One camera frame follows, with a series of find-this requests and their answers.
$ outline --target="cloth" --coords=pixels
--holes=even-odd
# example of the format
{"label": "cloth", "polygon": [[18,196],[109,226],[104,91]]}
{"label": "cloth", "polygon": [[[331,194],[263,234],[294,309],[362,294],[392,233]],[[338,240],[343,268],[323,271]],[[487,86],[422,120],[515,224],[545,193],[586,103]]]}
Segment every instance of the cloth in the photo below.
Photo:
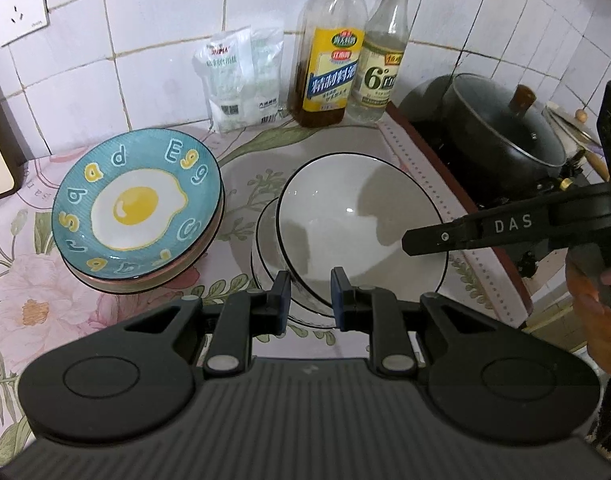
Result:
{"label": "cloth", "polygon": [[[178,296],[197,294],[206,303],[223,303],[230,293],[249,286],[256,220],[279,195],[286,178],[308,160],[332,152],[377,156],[415,178],[444,221],[465,214],[436,169],[388,115],[377,126],[340,124],[309,130],[287,117],[269,128],[227,134],[195,126],[178,129],[202,140],[219,160],[226,213],[207,253],[156,290],[131,296],[92,290],[68,272],[54,246],[54,196],[89,147],[28,162],[21,189],[0,200],[0,465],[31,440],[16,384],[32,360]],[[489,249],[451,253],[439,292],[513,326],[527,317],[517,289]],[[284,336],[256,338],[253,353],[286,358],[363,357],[367,345],[364,334],[313,330],[291,320]]]}

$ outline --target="teal plate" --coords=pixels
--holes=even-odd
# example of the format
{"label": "teal plate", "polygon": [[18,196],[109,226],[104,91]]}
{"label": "teal plate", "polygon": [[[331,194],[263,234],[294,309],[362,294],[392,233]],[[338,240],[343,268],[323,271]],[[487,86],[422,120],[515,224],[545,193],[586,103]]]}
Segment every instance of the teal plate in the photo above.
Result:
{"label": "teal plate", "polygon": [[122,134],[65,176],[52,210],[54,241],[88,276],[144,276],[203,234],[220,192],[218,163],[194,137],[154,128]]}

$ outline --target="stacked plates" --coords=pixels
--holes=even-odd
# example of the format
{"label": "stacked plates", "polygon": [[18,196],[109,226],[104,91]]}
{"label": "stacked plates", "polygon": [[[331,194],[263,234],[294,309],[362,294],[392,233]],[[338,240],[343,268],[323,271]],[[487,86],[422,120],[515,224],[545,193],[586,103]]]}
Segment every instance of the stacked plates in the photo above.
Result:
{"label": "stacked plates", "polygon": [[261,214],[253,273],[268,289],[279,270],[289,270],[290,317],[334,327],[333,267],[343,267],[355,286],[387,288],[400,300],[439,290],[447,253],[408,256],[401,247],[407,230],[439,223],[429,196],[398,168],[358,153],[325,155],[293,174]]}
{"label": "stacked plates", "polygon": [[133,294],[188,269],[223,213],[212,153],[187,134],[148,129],[109,139],[73,166],[54,200],[52,232],[79,280]]}

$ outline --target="pot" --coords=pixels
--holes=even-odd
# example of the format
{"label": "pot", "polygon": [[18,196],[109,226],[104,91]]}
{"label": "pot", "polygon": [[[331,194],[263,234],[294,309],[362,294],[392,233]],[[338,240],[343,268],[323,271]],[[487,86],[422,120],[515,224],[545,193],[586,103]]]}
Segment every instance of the pot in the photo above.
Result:
{"label": "pot", "polygon": [[441,121],[450,142],[508,198],[525,198],[559,177],[565,149],[533,107],[535,95],[512,92],[474,74],[459,74],[444,94]]}

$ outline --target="seasoning packet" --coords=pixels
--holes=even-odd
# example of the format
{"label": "seasoning packet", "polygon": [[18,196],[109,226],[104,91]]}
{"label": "seasoning packet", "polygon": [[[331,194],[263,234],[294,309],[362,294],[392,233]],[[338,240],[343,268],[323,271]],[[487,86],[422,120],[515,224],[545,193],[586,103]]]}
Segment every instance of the seasoning packet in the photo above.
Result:
{"label": "seasoning packet", "polygon": [[217,132],[271,123],[278,114],[283,27],[215,34],[194,54]]}

